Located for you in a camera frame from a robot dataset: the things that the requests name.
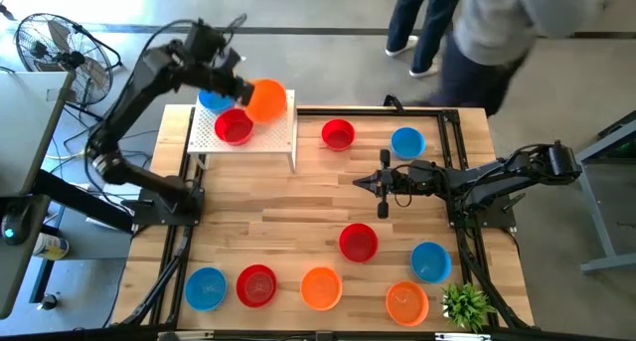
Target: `plastic bowl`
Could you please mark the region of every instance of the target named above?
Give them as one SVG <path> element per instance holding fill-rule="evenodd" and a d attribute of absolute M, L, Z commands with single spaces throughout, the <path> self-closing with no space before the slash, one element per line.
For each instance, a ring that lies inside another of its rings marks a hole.
<path fill-rule="evenodd" d="M 239 146 L 249 141 L 254 124 L 245 111 L 231 108 L 217 117 L 215 133 L 221 141 L 232 146 Z"/>
<path fill-rule="evenodd" d="M 391 149 L 399 159 L 413 159 L 424 152 L 426 141 L 416 129 L 402 127 L 391 136 Z"/>
<path fill-rule="evenodd" d="M 300 284 L 302 300 L 314 310 L 326 311 L 336 306 L 342 296 L 342 281 L 329 267 L 309 270 Z"/>
<path fill-rule="evenodd" d="M 450 274 L 450 256 L 441 245 L 424 242 L 410 254 L 410 267 L 426 282 L 441 282 Z"/>
<path fill-rule="evenodd" d="M 238 276 L 237 295 L 249 307 L 260 307 L 274 297 L 276 275 L 265 265 L 249 266 Z"/>
<path fill-rule="evenodd" d="M 356 130 L 343 119 L 332 119 L 322 127 L 322 140 L 334 151 L 344 151 L 354 142 Z"/>
<path fill-rule="evenodd" d="M 416 326 L 428 314 L 426 293 L 412 281 L 400 281 L 387 292 L 389 316 L 402 326 Z"/>
<path fill-rule="evenodd" d="M 203 107 L 210 110 L 214 114 L 220 114 L 232 108 L 235 102 L 229 97 L 222 97 L 216 92 L 200 90 L 199 102 Z"/>
<path fill-rule="evenodd" d="M 378 236 L 371 227 L 355 223 L 340 234 L 340 252 L 355 262 L 370 260 L 378 251 Z"/>
<path fill-rule="evenodd" d="M 245 112 L 256 123 L 270 123 L 280 117 L 287 109 L 285 87 L 271 79 L 259 79 L 252 82 L 254 91 Z"/>
<path fill-rule="evenodd" d="M 186 300 L 197 311 L 214 310 L 226 297 L 228 284 L 214 267 L 202 267 L 186 282 Z"/>

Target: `green plant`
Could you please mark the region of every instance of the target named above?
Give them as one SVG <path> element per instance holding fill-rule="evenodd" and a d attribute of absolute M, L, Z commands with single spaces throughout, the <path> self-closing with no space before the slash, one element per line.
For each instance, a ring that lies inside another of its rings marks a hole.
<path fill-rule="evenodd" d="M 479 332 L 486 324 L 488 313 L 497 312 L 488 303 L 488 296 L 484 294 L 484 291 L 477 290 L 471 283 L 463 286 L 450 284 L 443 290 L 444 313 L 448 312 L 450 322 L 456 326 L 470 329 L 475 333 Z"/>

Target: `fan guard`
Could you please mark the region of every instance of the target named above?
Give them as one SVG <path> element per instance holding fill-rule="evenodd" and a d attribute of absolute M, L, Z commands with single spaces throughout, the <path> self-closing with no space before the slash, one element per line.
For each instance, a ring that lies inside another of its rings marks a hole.
<path fill-rule="evenodd" d="M 16 48 L 29 72 L 76 75 L 71 101 L 90 105 L 102 101 L 112 87 L 112 66 L 101 44 L 78 23 L 54 14 L 25 18 L 16 31 Z"/>

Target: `white shelf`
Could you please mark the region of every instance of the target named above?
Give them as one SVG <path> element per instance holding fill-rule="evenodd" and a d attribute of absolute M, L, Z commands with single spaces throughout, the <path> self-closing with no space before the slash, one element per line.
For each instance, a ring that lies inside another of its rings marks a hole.
<path fill-rule="evenodd" d="M 217 115 L 199 102 L 195 105 L 188 153 L 285 153 L 289 155 L 291 170 L 295 169 L 297 114 L 294 90 L 287 91 L 285 114 L 269 124 L 254 124 L 251 139 L 241 146 L 230 146 L 215 133 Z"/>

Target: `wooden tabletop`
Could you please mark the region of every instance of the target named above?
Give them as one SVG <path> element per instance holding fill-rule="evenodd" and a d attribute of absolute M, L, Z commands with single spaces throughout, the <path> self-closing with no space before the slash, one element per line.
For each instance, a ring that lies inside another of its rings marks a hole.
<path fill-rule="evenodd" d="M 166 106 L 152 162 L 154 172 L 178 173 L 191 108 Z M 464 108 L 459 114 L 469 166 L 492 161 L 495 154 L 483 110 Z M 184 297 L 180 329 L 452 329 L 441 315 L 441 287 L 449 282 L 461 283 L 462 276 L 444 203 L 435 197 L 413 197 L 410 207 L 400 208 L 391 198 L 390 217 L 379 220 L 378 200 L 351 183 L 380 168 L 380 149 L 388 147 L 392 132 L 402 126 L 414 127 L 426 138 L 421 159 L 443 165 L 436 119 L 347 117 L 356 128 L 356 141 L 352 148 L 339 153 L 327 149 L 320 138 L 328 119 L 299 117 L 296 174 L 289 172 L 282 155 L 223 155 L 211 159 L 210 169 L 204 174 L 204 217 L 194 232 L 186 277 L 203 266 L 217 267 L 229 282 L 228 294 L 211 312 L 195 311 Z M 456 151 L 452 129 L 448 133 L 451 150 Z M 453 155 L 458 166 L 456 153 Z M 379 237 L 378 253 L 367 263 L 347 261 L 338 250 L 338 236 L 351 223 L 368 224 Z M 499 230 L 484 230 L 483 234 L 493 283 L 517 314 L 532 324 L 515 245 Z M 165 235 L 166 228 L 157 226 L 133 240 L 113 313 L 115 322 L 132 312 L 156 280 Z M 452 270 L 441 284 L 424 283 L 410 270 L 410 252 L 423 241 L 441 244 L 450 253 Z M 240 272 L 253 263 L 268 265 L 278 280 L 274 299 L 258 309 L 242 305 L 235 290 Z M 332 267 L 343 280 L 343 296 L 332 310 L 314 311 L 301 299 L 300 280 L 315 266 Z M 399 326 L 386 312 L 387 291 L 401 280 L 417 282 L 428 296 L 430 311 L 418 326 Z M 171 300 L 172 285 L 168 292 L 166 305 Z"/>

